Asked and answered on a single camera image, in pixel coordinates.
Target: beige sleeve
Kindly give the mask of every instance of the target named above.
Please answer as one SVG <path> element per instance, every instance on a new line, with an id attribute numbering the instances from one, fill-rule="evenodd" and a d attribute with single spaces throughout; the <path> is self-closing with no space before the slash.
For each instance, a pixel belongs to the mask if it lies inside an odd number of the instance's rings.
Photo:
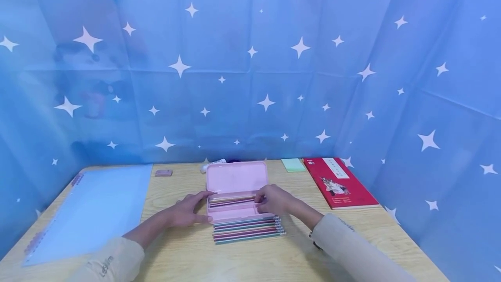
<path id="1" fill-rule="evenodd" d="M 144 250 L 123 237 L 111 239 L 68 282 L 131 282 L 139 273 Z"/>
<path id="2" fill-rule="evenodd" d="M 311 236 L 357 282 L 416 281 L 335 215 L 325 215 Z"/>

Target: white object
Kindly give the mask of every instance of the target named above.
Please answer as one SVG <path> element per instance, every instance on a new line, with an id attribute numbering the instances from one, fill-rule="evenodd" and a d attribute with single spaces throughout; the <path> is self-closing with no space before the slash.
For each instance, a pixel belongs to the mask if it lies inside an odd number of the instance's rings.
<path id="1" fill-rule="evenodd" d="M 211 162 L 211 163 L 206 163 L 206 164 L 203 164 L 201 167 L 200 167 L 200 172 L 201 173 L 205 173 L 207 172 L 207 167 L 213 163 L 226 163 L 226 160 L 225 159 L 220 159 L 220 160 L 217 160 L 217 161 L 214 161 L 214 162 Z"/>

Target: eraser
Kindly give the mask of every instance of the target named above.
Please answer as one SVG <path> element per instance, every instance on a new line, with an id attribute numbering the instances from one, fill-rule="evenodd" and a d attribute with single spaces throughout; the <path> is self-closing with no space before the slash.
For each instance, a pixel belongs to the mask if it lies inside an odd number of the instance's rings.
<path id="1" fill-rule="evenodd" d="M 172 170 L 157 170 L 155 176 L 172 176 Z"/>

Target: book cover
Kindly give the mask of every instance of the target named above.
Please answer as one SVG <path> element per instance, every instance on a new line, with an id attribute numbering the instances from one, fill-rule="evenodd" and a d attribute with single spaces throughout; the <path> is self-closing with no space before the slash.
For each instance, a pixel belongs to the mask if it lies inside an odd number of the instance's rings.
<path id="1" fill-rule="evenodd" d="M 339 158 L 304 158 L 304 165 L 331 209 L 375 207 L 379 203 Z"/>

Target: sticky note pad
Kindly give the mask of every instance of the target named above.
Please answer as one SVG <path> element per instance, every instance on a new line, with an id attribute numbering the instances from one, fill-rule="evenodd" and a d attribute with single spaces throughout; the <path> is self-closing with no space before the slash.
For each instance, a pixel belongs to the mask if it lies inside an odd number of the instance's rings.
<path id="1" fill-rule="evenodd" d="M 285 169 L 289 173 L 306 171 L 306 168 L 304 167 L 303 163 L 298 158 L 282 159 L 282 163 L 284 164 Z"/>

